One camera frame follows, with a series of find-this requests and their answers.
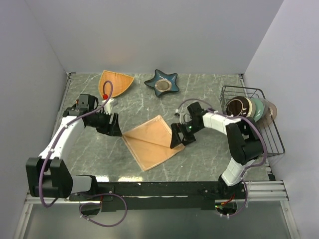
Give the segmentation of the peach satin napkin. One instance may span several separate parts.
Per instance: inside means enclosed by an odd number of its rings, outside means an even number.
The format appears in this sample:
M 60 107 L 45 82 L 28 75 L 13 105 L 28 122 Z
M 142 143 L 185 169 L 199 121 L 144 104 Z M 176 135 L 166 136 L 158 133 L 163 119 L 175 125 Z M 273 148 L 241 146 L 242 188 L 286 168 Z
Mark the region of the peach satin napkin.
M 185 149 L 170 148 L 172 132 L 161 115 L 123 133 L 122 139 L 143 171 L 148 171 Z

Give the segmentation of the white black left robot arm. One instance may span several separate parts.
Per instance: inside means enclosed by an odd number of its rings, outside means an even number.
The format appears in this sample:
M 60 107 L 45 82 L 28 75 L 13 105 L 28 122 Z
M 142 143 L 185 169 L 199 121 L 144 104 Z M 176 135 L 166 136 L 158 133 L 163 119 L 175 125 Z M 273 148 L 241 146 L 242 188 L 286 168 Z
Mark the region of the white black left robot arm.
M 77 102 L 63 112 L 61 124 L 49 145 L 26 163 L 31 196 L 67 198 L 79 192 L 87 200 L 98 196 L 95 177 L 71 175 L 65 160 L 86 127 L 95 128 L 100 134 L 122 136 L 119 115 L 112 112 L 116 104 L 115 99 L 104 99 L 100 103 L 93 95 L 81 94 Z

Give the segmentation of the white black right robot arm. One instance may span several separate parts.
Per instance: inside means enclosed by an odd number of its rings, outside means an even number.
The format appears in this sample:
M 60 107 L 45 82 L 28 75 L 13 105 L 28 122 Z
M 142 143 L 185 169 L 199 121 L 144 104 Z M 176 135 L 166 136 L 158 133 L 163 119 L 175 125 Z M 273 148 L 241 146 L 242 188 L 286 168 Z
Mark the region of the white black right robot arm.
M 266 162 L 267 147 L 252 118 L 224 115 L 213 109 L 203 109 L 199 102 L 187 107 L 190 120 L 183 119 L 179 109 L 175 115 L 179 122 L 171 124 L 170 148 L 188 145 L 196 141 L 194 134 L 209 128 L 227 136 L 231 159 L 225 171 L 219 176 L 217 189 L 222 198 L 230 198 L 240 185 L 248 170 L 260 167 Z

